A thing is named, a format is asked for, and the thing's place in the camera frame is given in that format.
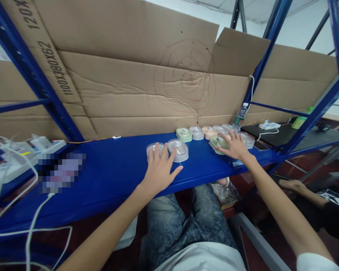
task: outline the black table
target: black table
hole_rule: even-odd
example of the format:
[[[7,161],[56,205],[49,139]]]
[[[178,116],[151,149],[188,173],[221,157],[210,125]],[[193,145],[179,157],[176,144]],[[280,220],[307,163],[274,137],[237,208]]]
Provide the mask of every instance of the black table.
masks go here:
[[[279,132],[277,134],[261,135],[260,140],[272,147],[278,147],[281,149],[297,132],[296,129],[291,128],[291,125],[282,125],[278,129]],[[254,136],[256,139],[259,137],[260,133],[276,132],[276,129],[263,130],[259,128],[259,125],[246,125],[241,127],[241,130]],[[294,148],[293,152],[310,148],[320,149],[325,147],[324,145],[326,144],[329,144],[328,146],[332,145],[331,143],[339,143],[338,130],[330,129],[327,131],[319,131],[317,127],[313,127],[303,140],[300,141],[300,143]]]

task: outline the green container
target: green container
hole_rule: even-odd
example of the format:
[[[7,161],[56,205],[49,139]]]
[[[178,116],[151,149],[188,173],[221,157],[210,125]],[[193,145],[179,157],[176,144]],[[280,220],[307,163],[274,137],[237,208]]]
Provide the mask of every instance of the green container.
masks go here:
[[[229,148],[226,141],[222,137],[211,137],[209,144],[214,149],[214,151],[220,155],[225,155],[225,154],[223,152],[216,150],[215,148],[216,146],[219,146],[223,149]]]
[[[176,136],[182,142],[190,142],[192,140],[192,134],[187,128],[179,128],[176,130]]]
[[[312,113],[313,109],[314,109],[314,107],[308,107],[308,109],[306,109],[304,111],[304,113],[310,115]],[[302,126],[302,124],[306,121],[306,119],[307,119],[307,117],[303,117],[303,116],[297,117],[296,120],[294,121],[293,125],[291,126],[291,128],[299,129]]]

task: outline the white cable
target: white cable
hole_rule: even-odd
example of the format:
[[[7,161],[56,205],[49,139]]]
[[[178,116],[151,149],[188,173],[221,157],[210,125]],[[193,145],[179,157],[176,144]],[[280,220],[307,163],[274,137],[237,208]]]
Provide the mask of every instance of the white cable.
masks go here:
[[[19,265],[19,264],[25,264],[25,262],[2,262],[0,263],[1,265]],[[36,265],[42,269],[44,269],[45,271],[51,271],[49,268],[47,268],[45,265],[42,265],[40,263],[36,263],[36,262],[32,262],[31,264]]]
[[[254,78],[252,75],[249,75],[249,77],[252,78],[251,100],[250,100],[250,102],[252,102],[252,97],[253,97],[253,86],[254,86],[254,84],[255,84],[255,78]],[[251,106],[251,104],[249,104],[249,107],[247,108],[246,113],[250,110],[250,106]]]
[[[31,242],[31,237],[33,236],[33,230],[34,230],[35,222],[37,221],[37,218],[38,218],[38,215],[39,215],[41,208],[54,195],[55,195],[54,193],[50,193],[48,195],[48,198],[46,200],[44,200],[42,204],[39,205],[39,207],[37,208],[37,211],[34,214],[33,220],[31,222],[31,225],[30,225],[30,228],[29,228],[29,234],[27,235],[26,244],[25,244],[26,271],[30,271],[30,242]]]
[[[17,154],[17,155],[21,155],[19,152],[9,148],[9,147],[6,147],[6,149],[8,149],[9,151]],[[0,218],[1,216],[18,200],[21,198],[21,196],[23,196],[27,191],[29,191],[31,189],[31,187],[33,187],[35,184],[37,184],[38,182],[38,172],[37,170],[34,168],[34,166],[31,164],[31,162],[29,161],[29,159],[26,157],[26,156],[22,156],[25,161],[27,162],[27,164],[30,166],[31,170],[33,170],[34,174],[35,174],[35,180],[32,182],[32,184],[30,184],[26,189],[24,189],[13,201],[11,201],[5,208],[4,210],[0,213]],[[68,235],[68,239],[67,239],[67,243],[66,243],[66,246],[64,248],[64,251],[62,252],[60,258],[58,259],[58,261],[56,262],[54,268],[58,265],[58,263],[60,262],[61,258],[64,256],[67,248],[68,248],[68,245],[69,245],[69,241],[70,241],[70,237],[72,235],[72,230],[73,230],[73,227],[71,226],[66,226],[66,227],[60,227],[60,228],[52,228],[52,229],[47,229],[47,228],[42,228],[42,229],[34,229],[34,225],[35,225],[35,222],[36,222],[36,219],[39,215],[39,212],[40,212],[40,209],[43,207],[43,205],[45,203],[48,202],[48,200],[54,195],[54,193],[50,193],[48,195],[48,198],[38,207],[38,209],[36,210],[35,212],[35,215],[33,217],[33,221],[32,221],[32,224],[30,226],[30,229],[29,230],[23,230],[23,231],[15,231],[15,232],[11,232],[11,233],[0,233],[0,236],[11,236],[11,235],[16,235],[16,234],[21,234],[21,233],[29,233],[28,235],[28,239],[27,239],[27,244],[26,244],[26,247],[28,246],[29,247],[29,252],[27,252],[27,249],[26,249],[26,259],[29,260],[26,261],[26,266],[28,267],[28,264],[29,264],[29,270],[30,270],[30,241],[31,241],[31,236],[32,236],[32,233],[34,231],[54,231],[54,230],[61,230],[61,229],[65,229],[65,228],[69,228],[69,235]]]
[[[261,137],[262,134],[277,134],[279,132],[279,130],[275,126],[273,126],[273,127],[276,129],[276,132],[261,133],[261,134],[259,134],[259,138],[256,141],[260,140],[260,137]]]

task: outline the ceiling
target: ceiling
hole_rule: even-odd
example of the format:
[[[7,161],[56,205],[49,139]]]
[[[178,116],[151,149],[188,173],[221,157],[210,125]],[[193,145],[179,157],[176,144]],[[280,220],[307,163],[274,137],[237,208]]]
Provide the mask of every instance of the ceiling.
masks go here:
[[[232,13],[236,0],[189,0],[199,4],[219,9],[226,13]],[[317,0],[293,0],[288,16],[296,13],[302,8],[316,2]],[[269,20],[275,0],[243,0],[246,20],[255,23],[267,23]]]

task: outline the white t-shirt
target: white t-shirt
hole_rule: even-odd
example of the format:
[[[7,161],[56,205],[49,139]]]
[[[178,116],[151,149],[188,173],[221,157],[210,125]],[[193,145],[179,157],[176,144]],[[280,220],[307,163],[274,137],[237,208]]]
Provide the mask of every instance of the white t-shirt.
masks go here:
[[[339,271],[327,258],[304,253],[297,259],[298,271]],[[226,270],[246,271],[240,253],[227,245],[199,242],[189,245],[162,263],[155,271]]]

